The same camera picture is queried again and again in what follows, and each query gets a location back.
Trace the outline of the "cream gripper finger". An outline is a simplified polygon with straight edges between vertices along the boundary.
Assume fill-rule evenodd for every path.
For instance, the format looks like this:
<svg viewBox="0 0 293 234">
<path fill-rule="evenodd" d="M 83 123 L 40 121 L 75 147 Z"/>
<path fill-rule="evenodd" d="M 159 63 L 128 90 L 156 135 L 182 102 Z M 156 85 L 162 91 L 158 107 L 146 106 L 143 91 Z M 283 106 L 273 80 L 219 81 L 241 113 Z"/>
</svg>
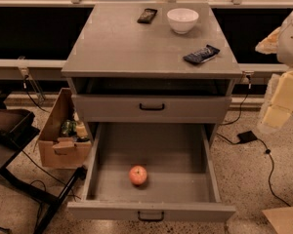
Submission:
<svg viewBox="0 0 293 234">
<path fill-rule="evenodd" d="M 278 35 L 280 28 L 276 28 L 271 34 L 257 44 L 255 51 L 261 54 L 275 54 L 278 47 Z"/>
<path fill-rule="evenodd" d="M 293 114 L 293 68 L 273 74 L 259 113 L 258 130 L 271 134 L 280 130 Z"/>
</svg>

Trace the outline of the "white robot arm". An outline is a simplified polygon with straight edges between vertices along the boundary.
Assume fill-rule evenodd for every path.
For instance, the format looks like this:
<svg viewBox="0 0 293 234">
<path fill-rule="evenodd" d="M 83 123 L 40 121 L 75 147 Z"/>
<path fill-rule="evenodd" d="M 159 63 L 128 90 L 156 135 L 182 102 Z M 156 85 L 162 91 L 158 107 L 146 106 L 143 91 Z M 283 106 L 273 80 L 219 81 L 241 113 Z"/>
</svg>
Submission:
<svg viewBox="0 0 293 234">
<path fill-rule="evenodd" d="M 282 75 L 272 75 L 260 110 L 257 128 L 270 134 L 280 130 L 293 114 L 293 11 L 255 51 L 276 54 L 277 60 L 289 67 Z"/>
</svg>

